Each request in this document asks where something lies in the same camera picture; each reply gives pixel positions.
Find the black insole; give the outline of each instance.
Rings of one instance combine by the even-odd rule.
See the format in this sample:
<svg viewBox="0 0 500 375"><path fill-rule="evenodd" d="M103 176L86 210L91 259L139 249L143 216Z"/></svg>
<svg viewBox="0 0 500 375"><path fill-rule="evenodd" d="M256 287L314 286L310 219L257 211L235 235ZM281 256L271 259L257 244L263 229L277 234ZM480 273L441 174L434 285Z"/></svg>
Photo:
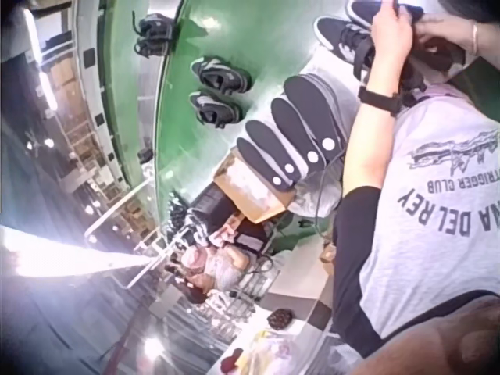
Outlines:
<svg viewBox="0 0 500 375"><path fill-rule="evenodd" d="M275 98L271 102L271 113L280 132L307 163L308 175L324 170L327 162L307 133L305 125L293 105L283 98Z"/></svg>
<svg viewBox="0 0 500 375"><path fill-rule="evenodd" d="M307 124L325 158L331 162L343 153L341 137L330 104L320 88L303 76L288 78L284 92Z"/></svg>
<svg viewBox="0 0 500 375"><path fill-rule="evenodd" d="M273 158L281 170L284 171L285 176L294 182L301 179L302 176L294 160L290 157L277 135L267 125L257 120L250 120L246 123L245 129L250 139Z"/></svg>
<svg viewBox="0 0 500 375"><path fill-rule="evenodd" d="M290 191L292 186L289 185L276 171L270 167L263 156L260 155L259 150L244 138L236 140L237 150L240 152L243 160L254 170L256 170L261 177L274 186L278 191Z"/></svg>

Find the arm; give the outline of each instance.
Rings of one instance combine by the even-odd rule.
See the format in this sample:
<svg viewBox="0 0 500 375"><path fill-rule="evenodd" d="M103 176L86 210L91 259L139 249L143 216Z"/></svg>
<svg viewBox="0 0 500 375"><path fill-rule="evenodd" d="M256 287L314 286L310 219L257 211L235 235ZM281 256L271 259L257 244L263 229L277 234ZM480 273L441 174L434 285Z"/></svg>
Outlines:
<svg viewBox="0 0 500 375"><path fill-rule="evenodd" d="M420 43L431 38L444 38L473 54L474 24L473 20L457 16L426 14L416 25L416 34ZM477 54L500 70L500 25L477 24Z"/></svg>
<svg viewBox="0 0 500 375"><path fill-rule="evenodd" d="M368 91L391 97L398 93L402 67L413 42L411 16L404 8L396 16L393 2L384 0L375 16L372 38L376 56L366 85ZM344 169L344 196L350 191L384 183L394 142L395 118L362 104L349 138Z"/></svg>
<svg viewBox="0 0 500 375"><path fill-rule="evenodd" d="M239 248L234 245L224 246L227 256L231 258L233 266L239 270L246 270L248 264L250 263L250 258L247 257Z"/></svg>

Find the black watch strap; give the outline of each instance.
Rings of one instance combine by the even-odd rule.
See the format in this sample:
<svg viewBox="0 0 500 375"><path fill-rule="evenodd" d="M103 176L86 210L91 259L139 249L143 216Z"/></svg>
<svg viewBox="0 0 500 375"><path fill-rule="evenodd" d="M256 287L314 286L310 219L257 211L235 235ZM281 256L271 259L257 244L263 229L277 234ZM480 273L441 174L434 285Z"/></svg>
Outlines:
<svg viewBox="0 0 500 375"><path fill-rule="evenodd" d="M392 98L388 96L383 96L376 94L372 91L366 90L366 87L362 86L359 89L359 100L361 103L371 105L378 109L383 109L391 113L391 116L396 117L402 107L402 99L398 94L394 94Z"/></svg>

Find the hand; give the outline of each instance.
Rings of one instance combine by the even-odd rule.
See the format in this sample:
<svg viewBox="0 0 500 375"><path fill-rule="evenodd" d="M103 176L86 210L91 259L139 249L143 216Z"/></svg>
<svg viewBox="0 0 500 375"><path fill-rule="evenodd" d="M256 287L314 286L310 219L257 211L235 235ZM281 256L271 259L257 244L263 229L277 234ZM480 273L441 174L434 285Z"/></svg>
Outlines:
<svg viewBox="0 0 500 375"><path fill-rule="evenodd" d="M474 50L473 28L474 21L448 14L425 14L415 25L420 44L431 38L444 38L470 53Z"/></svg>
<svg viewBox="0 0 500 375"><path fill-rule="evenodd" d="M404 6L395 11L395 0L383 0L373 18L372 39L375 44L374 65L386 66L400 74L413 45L412 16Z"/></svg>

